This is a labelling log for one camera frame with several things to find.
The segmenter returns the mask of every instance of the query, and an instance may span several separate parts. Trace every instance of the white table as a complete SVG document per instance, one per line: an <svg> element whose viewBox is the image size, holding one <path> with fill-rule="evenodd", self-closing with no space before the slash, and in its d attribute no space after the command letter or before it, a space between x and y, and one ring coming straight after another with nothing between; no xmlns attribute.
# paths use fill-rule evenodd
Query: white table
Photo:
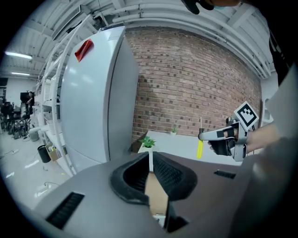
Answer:
<svg viewBox="0 0 298 238"><path fill-rule="evenodd" d="M153 151L165 152L176 156L193 159L197 161L225 164L225 165L241 165L242 162L236 162L231 156L223 156L215 154L208 145L207 141L203 142L203 154L201 159L197 159L196 152L198 146L198 138L193 136L176 135L171 136L169 133L148 131L147 136L156 140ZM139 153L145 151L141 146Z"/></svg>

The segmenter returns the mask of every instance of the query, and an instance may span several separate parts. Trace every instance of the small plant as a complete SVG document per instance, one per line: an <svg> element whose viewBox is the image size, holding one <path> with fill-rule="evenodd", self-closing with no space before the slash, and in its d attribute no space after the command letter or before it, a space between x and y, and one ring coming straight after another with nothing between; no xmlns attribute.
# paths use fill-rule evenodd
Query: small plant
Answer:
<svg viewBox="0 0 298 238"><path fill-rule="evenodd" d="M173 132L173 133L177 133L176 126L174 126L174 127L172 128L172 132Z"/></svg>
<svg viewBox="0 0 298 238"><path fill-rule="evenodd" d="M150 139L149 136L145 136L144 139L141 139L139 141L142 142L143 147L146 147L146 148L151 148L151 147L155 146L155 142L156 142L156 140Z"/></svg>

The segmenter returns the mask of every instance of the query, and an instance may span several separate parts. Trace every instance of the trash can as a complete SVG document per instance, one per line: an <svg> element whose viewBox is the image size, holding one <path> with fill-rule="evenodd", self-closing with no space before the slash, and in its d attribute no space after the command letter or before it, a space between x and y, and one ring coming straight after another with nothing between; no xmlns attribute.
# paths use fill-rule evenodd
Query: trash can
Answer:
<svg viewBox="0 0 298 238"><path fill-rule="evenodd" d="M41 160L43 163L47 163L51 161L51 158L49 157L48 153L47 153L47 148L46 145L41 145L37 148L38 153L41 157Z"/></svg>

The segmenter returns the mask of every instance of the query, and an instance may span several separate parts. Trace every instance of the white shelving rack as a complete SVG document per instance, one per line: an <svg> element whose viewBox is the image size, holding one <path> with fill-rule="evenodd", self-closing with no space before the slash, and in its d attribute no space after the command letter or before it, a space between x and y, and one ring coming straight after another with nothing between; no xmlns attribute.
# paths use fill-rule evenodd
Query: white shelving rack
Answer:
<svg viewBox="0 0 298 238"><path fill-rule="evenodd" d="M79 31L84 27L84 25L88 22L91 18L91 15L87 15L87 17L79 24L74 30L72 30L68 35L66 35L63 39L58 42L53 50L51 51L49 57L47 58L47 62L45 63L44 73L42 79L36 85L35 91L35 102L40 107L40 112L37 113L37 119L39 126L43 126L42 134L44 136L45 141L48 143L50 141L60 152L61 157L57 159L57 163L62 167L62 169L69 175L73 176L76 174L75 169L73 168L71 161L68 155L65 153L64 150L64 138L62 132L59 132L58 125L58 114L57 114L57 106L60 103L57 103L58 98L58 84L59 79L63 76L62 74L62 67L65 63L67 53L71 49L74 44L75 39L81 40L78 37ZM61 53L61 55L53 61L54 54L66 43L66 46ZM55 75L49 79L49 75L55 72ZM54 125L54 133L51 132L48 125L45 125L45 113L44 107L51 107L52 109L52 116L53 116L53 125Z"/></svg>

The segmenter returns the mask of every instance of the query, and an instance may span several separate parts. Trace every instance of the red magnet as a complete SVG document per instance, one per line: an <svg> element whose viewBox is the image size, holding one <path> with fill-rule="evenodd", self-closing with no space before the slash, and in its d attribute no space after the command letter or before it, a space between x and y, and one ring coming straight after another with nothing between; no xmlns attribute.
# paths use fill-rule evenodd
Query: red magnet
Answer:
<svg viewBox="0 0 298 238"><path fill-rule="evenodd" d="M84 55L86 54L87 50L93 45L92 40L88 39L86 40L83 45L78 49L77 52L74 53L78 61L80 62Z"/></svg>

